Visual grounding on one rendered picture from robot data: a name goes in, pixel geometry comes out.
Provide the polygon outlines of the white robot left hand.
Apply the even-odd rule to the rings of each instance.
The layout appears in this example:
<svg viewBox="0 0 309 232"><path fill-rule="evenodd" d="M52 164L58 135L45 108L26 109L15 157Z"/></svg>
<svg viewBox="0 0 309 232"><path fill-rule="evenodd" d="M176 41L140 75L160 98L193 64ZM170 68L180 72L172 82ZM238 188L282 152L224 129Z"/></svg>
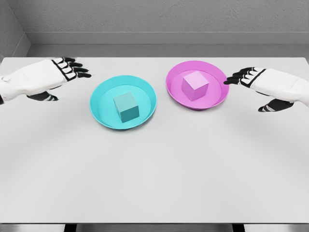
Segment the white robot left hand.
<svg viewBox="0 0 309 232"><path fill-rule="evenodd" d="M88 69L74 58L44 59L8 75L16 96L26 95L36 101L58 101L48 90L62 86L76 78L90 78Z"/></svg>

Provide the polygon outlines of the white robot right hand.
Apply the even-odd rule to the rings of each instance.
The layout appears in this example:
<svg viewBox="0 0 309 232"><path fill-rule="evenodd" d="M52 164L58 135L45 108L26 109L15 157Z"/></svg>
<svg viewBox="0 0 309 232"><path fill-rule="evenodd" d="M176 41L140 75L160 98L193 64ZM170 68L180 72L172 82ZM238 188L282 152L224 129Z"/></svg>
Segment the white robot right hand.
<svg viewBox="0 0 309 232"><path fill-rule="evenodd" d="M288 109L295 102L301 102L309 108L309 81L278 71L257 67L243 68L224 81L225 85L242 85L255 92L273 97L259 112L278 112Z"/></svg>

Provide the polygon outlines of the pink plate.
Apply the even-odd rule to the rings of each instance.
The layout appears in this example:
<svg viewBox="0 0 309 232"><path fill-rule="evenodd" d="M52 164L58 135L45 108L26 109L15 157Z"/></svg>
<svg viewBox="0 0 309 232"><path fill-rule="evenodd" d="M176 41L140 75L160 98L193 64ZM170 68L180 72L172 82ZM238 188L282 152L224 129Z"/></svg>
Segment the pink plate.
<svg viewBox="0 0 309 232"><path fill-rule="evenodd" d="M174 66L166 76L170 96L179 104L195 110L204 110L222 103L229 93L224 84L226 75L218 67L197 60Z"/></svg>

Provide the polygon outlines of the pink block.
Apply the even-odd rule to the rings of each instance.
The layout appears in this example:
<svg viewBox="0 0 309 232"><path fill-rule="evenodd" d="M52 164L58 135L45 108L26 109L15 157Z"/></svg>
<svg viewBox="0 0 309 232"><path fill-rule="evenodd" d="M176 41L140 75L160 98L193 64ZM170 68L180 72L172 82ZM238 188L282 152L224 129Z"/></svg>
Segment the pink block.
<svg viewBox="0 0 309 232"><path fill-rule="evenodd" d="M195 101L206 95L209 81L200 71L194 71L183 77L182 91L190 101Z"/></svg>

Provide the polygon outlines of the cyan plate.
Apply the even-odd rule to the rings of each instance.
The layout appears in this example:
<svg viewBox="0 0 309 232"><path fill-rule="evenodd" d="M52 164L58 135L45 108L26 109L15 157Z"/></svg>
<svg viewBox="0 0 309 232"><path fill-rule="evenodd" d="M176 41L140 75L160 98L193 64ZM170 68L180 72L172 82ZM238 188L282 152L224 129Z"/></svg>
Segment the cyan plate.
<svg viewBox="0 0 309 232"><path fill-rule="evenodd" d="M146 122L154 113L157 96L145 80L121 75L99 84L90 98L90 111L101 125L126 130Z"/></svg>

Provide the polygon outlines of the cyan block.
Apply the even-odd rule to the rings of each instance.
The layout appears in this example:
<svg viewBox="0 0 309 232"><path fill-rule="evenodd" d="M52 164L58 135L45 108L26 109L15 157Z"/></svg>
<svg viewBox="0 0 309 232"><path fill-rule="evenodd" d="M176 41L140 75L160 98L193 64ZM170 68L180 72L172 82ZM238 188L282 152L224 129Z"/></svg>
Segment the cyan block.
<svg viewBox="0 0 309 232"><path fill-rule="evenodd" d="M139 105L132 92L116 96L113 101L122 123L140 116Z"/></svg>

